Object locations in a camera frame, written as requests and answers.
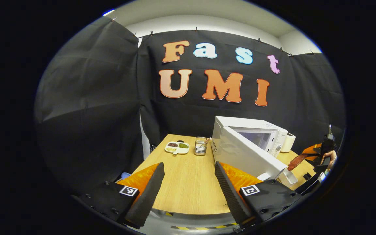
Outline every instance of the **white microwave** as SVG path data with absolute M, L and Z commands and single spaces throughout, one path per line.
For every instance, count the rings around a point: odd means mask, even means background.
M 276 179 L 287 167 L 276 159 L 288 131 L 264 120 L 216 116 L 214 160 L 261 179 Z

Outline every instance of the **black fabric curtain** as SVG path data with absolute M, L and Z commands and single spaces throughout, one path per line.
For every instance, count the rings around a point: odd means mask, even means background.
M 188 41 L 179 60 L 164 63 L 166 43 Z M 196 45 L 211 43 L 216 58 L 193 55 Z M 249 49 L 251 64 L 236 60 L 237 48 Z M 275 73 L 267 56 L 273 55 L 278 64 Z M 180 98 L 161 93 L 161 70 L 173 70 L 170 87 L 181 85 L 179 70 L 192 70 L 188 90 Z M 224 81 L 231 73 L 240 73 L 240 103 L 206 100 L 206 70 L 217 70 Z M 269 82 L 267 106 L 255 105 L 258 95 L 257 79 Z M 142 98 L 143 130 L 149 141 L 157 145 L 169 133 L 190 136 L 212 136 L 215 116 L 263 119 L 287 129 L 297 138 L 292 150 L 301 153 L 320 143 L 332 125 L 339 144 L 345 128 L 345 104 L 338 79 L 328 60 L 321 53 L 289 57 L 280 49 L 229 33 L 214 31 L 172 31 L 144 36 L 137 58 L 137 80 Z
M 297 78 L 297 115 L 291 128 L 297 138 L 292 150 L 301 153 L 306 146 L 321 143 L 329 124 L 339 147 L 346 128 L 346 110 L 333 67 L 322 53 L 294 55 L 290 61 Z
M 100 18 L 70 39 L 39 84 L 35 120 L 47 166 L 80 195 L 143 161 L 138 38 Z

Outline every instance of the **sausage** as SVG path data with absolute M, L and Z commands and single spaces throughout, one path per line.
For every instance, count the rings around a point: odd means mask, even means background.
M 308 157 L 308 154 L 301 154 L 292 159 L 288 164 L 288 171 L 294 170 L 306 157 Z

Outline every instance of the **hand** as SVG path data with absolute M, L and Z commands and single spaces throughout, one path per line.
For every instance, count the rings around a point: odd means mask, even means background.
M 330 151 L 328 153 L 325 153 L 323 155 L 323 160 L 325 157 L 330 157 L 330 162 L 329 162 L 329 166 L 327 167 L 327 169 L 331 169 L 333 167 L 333 164 L 336 160 L 336 152 L 333 150 L 333 151 Z

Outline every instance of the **table surface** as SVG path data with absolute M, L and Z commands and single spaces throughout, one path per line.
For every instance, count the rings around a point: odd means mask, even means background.
M 178 140 L 183 140 L 190 145 L 187 154 L 173 156 L 172 153 L 165 151 L 167 143 Z M 207 144 L 207 152 L 204 156 L 194 155 L 194 143 L 195 137 L 169 134 L 134 172 L 163 162 L 165 176 L 153 204 L 155 209 L 181 214 L 230 213 L 214 175 L 215 165 L 211 143 Z M 288 165 L 296 156 L 297 154 L 291 151 L 280 153 L 277 158 Z M 292 170 L 298 182 L 290 188 L 294 190 L 303 184 L 306 181 L 303 178 L 305 173 L 309 172 L 314 175 L 315 172 L 312 169 L 311 164 L 303 161 Z

